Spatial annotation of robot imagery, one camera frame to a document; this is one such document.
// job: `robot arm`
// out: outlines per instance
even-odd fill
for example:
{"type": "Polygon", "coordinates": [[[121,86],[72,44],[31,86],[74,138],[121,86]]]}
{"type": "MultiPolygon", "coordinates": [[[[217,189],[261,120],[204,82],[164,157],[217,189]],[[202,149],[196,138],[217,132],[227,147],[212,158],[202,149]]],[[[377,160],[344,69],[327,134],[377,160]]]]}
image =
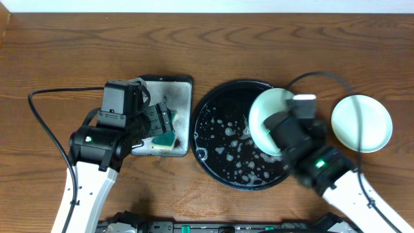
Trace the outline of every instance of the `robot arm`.
{"type": "MultiPolygon", "coordinates": [[[[322,198],[348,216],[363,232],[395,232],[372,206],[367,205],[357,175],[356,172],[348,171],[335,181],[335,188],[326,189],[322,198]]],[[[390,222],[401,232],[414,232],[411,226],[377,194],[363,175],[361,179],[369,196],[375,200],[376,206],[390,222]]]]}
{"type": "MultiPolygon", "coordinates": [[[[94,232],[105,199],[116,181],[123,159],[142,139],[173,130],[165,103],[149,106],[143,80],[108,81],[102,109],[92,110],[69,141],[69,157],[77,179],[78,198],[66,232],[94,232]],[[89,126],[98,115],[96,126],[89,126]]],[[[65,192],[52,232],[62,232],[72,201],[72,179],[67,172],[65,192]]]]}
{"type": "Polygon", "coordinates": [[[316,106],[312,103],[316,98],[297,98],[293,101],[290,104],[294,107],[290,112],[275,113],[264,124],[299,182],[313,188],[365,233],[414,232],[361,174],[362,185],[371,200],[369,202],[352,162],[341,151],[325,144],[326,129],[314,120],[315,110],[306,109],[316,106]],[[386,219],[398,230],[393,230],[386,219]]]}
{"type": "MultiPolygon", "coordinates": [[[[78,162],[73,167],[78,178],[78,204],[74,208],[67,232],[94,232],[99,215],[118,172],[109,168],[106,172],[99,171],[97,164],[78,162]]],[[[72,201],[72,179],[67,171],[65,192],[53,224],[52,232],[62,232],[72,201]]]]}

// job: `green connector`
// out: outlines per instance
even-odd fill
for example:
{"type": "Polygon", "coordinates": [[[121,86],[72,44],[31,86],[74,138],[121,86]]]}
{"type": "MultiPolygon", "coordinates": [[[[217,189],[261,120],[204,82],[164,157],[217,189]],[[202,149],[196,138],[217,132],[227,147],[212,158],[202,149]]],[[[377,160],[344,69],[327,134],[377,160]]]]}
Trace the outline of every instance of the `green connector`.
{"type": "Polygon", "coordinates": [[[182,226],[181,233],[190,233],[190,226],[182,226]]]}

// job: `plate rim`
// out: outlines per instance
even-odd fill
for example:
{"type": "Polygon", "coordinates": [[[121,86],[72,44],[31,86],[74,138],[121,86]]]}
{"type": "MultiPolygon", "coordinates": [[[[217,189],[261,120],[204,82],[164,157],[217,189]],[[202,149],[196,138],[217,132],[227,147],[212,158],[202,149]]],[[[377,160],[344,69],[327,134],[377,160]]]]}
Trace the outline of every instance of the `plate rim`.
{"type": "Polygon", "coordinates": [[[266,185],[263,186],[258,186],[258,187],[253,187],[253,188],[247,188],[247,187],[240,187],[237,186],[236,184],[231,184],[230,182],[224,182],[223,179],[216,179],[215,175],[213,174],[212,171],[210,171],[210,169],[208,169],[206,167],[206,165],[204,163],[201,162],[200,158],[198,158],[198,156],[195,154],[195,141],[194,141],[194,131],[195,131],[195,123],[197,121],[197,118],[199,116],[199,113],[201,112],[201,109],[207,104],[207,100],[209,100],[211,98],[211,96],[219,93],[220,91],[222,91],[224,88],[234,85],[234,84],[238,84],[238,83],[256,83],[256,84],[260,84],[263,85],[263,87],[268,87],[268,89],[271,88],[275,88],[272,84],[268,83],[268,82],[264,82],[261,80],[255,80],[255,79],[239,79],[239,80],[233,80],[233,81],[229,81],[229,82],[225,82],[222,83],[221,85],[218,85],[217,87],[214,87],[213,89],[211,89],[207,94],[205,94],[201,100],[197,103],[191,118],[190,118],[190,146],[191,146],[191,151],[193,152],[193,155],[195,157],[195,160],[199,163],[200,167],[204,170],[204,172],[206,172],[211,178],[213,178],[215,181],[217,181],[218,183],[221,183],[222,185],[225,185],[229,188],[233,188],[236,190],[242,190],[242,191],[257,191],[257,190],[265,190],[267,188],[271,188],[277,184],[282,183],[287,177],[289,177],[290,173],[288,171],[285,171],[283,173],[283,175],[281,175],[278,179],[276,179],[275,181],[269,182],[266,185]]]}
{"type": "Polygon", "coordinates": [[[358,149],[356,149],[356,148],[353,148],[351,145],[348,145],[348,144],[346,144],[344,141],[343,141],[343,139],[338,135],[338,133],[337,133],[337,131],[335,130],[335,127],[334,127],[334,114],[335,114],[335,112],[337,112],[338,111],[338,108],[340,107],[340,104],[342,103],[344,103],[345,101],[348,101],[350,98],[352,98],[352,96],[355,96],[356,98],[357,98],[357,100],[359,101],[359,98],[365,98],[365,99],[367,99],[367,100],[370,100],[370,101],[372,101],[372,102],[374,102],[374,103],[376,103],[376,104],[378,104],[378,106],[380,106],[381,107],[381,109],[383,110],[383,112],[385,112],[386,113],[386,118],[388,118],[389,119],[389,121],[391,122],[391,128],[389,128],[389,126],[386,126],[387,128],[388,128],[388,130],[390,130],[390,132],[389,132],[389,137],[384,137],[384,139],[382,140],[382,142],[381,142],[381,144],[380,145],[378,145],[377,147],[375,147],[375,149],[373,149],[373,150],[364,150],[364,148],[363,147],[361,147],[361,153],[372,153],[372,152],[376,152],[376,151],[378,151],[378,150],[381,150],[384,146],[386,146],[387,144],[388,144],[388,142],[391,140],[391,137],[392,137],[392,134],[393,134],[393,120],[392,120],[392,118],[391,118],[391,115],[389,114],[389,112],[388,112],[388,110],[385,108],[385,106],[383,105],[383,104],[381,104],[378,100],[376,100],[376,99],[374,99],[374,98],[372,98],[372,97],[370,97],[370,96],[367,96],[367,95],[363,95],[363,94],[354,94],[354,95],[351,95],[351,96],[347,96],[347,97],[345,97],[345,98],[343,98],[341,101],[339,101],[338,103],[337,103],[337,105],[334,107],[334,110],[332,111],[332,115],[331,115],[331,127],[332,127],[332,130],[334,131],[334,134],[335,134],[335,137],[344,145],[344,146],[346,146],[347,148],[349,148],[349,149],[351,149],[351,150],[353,150],[353,151],[358,151],[358,149]]]}

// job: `soap suds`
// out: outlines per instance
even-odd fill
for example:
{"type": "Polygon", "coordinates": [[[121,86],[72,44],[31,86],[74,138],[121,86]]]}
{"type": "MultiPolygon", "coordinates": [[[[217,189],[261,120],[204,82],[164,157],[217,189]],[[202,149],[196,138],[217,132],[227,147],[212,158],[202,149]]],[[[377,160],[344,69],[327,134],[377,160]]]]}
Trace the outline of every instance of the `soap suds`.
{"type": "Polygon", "coordinates": [[[243,135],[240,137],[240,139],[248,139],[250,138],[250,130],[248,128],[248,122],[245,116],[243,116],[245,118],[245,129],[243,130],[243,135]]]}
{"type": "Polygon", "coordinates": [[[262,157],[262,159],[265,162],[270,162],[270,163],[274,163],[276,161],[281,161],[282,160],[281,159],[281,156],[269,156],[269,155],[267,155],[265,153],[260,153],[260,157],[262,157]]]}
{"type": "Polygon", "coordinates": [[[215,148],[214,149],[218,154],[221,155],[221,153],[224,151],[224,147],[223,148],[215,148]]]}
{"type": "Polygon", "coordinates": [[[232,135],[235,135],[235,131],[233,131],[231,128],[226,128],[226,129],[224,130],[224,133],[225,133],[227,136],[232,136],[232,135]]]}
{"type": "Polygon", "coordinates": [[[234,159],[233,155],[227,154],[226,156],[227,161],[232,161],[234,159]]]}
{"type": "Polygon", "coordinates": [[[252,162],[249,162],[247,166],[249,168],[253,169],[254,168],[254,162],[253,161],[252,162]]]}
{"type": "Polygon", "coordinates": [[[238,140],[234,140],[232,141],[232,143],[230,143],[230,145],[232,145],[233,147],[236,147],[238,142],[239,142],[238,140]]]}
{"type": "Polygon", "coordinates": [[[241,151],[241,145],[243,145],[243,143],[240,143],[240,144],[239,144],[239,147],[238,147],[238,149],[237,149],[237,152],[239,152],[239,153],[240,153],[240,151],[241,151]]]}

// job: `white wall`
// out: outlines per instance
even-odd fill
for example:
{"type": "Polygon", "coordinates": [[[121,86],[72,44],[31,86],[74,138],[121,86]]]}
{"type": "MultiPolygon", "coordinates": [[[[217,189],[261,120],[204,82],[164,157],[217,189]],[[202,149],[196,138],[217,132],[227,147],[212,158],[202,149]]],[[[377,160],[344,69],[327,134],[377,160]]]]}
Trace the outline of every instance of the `white wall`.
{"type": "Polygon", "coordinates": [[[14,12],[414,13],[414,0],[0,0],[14,12]]]}

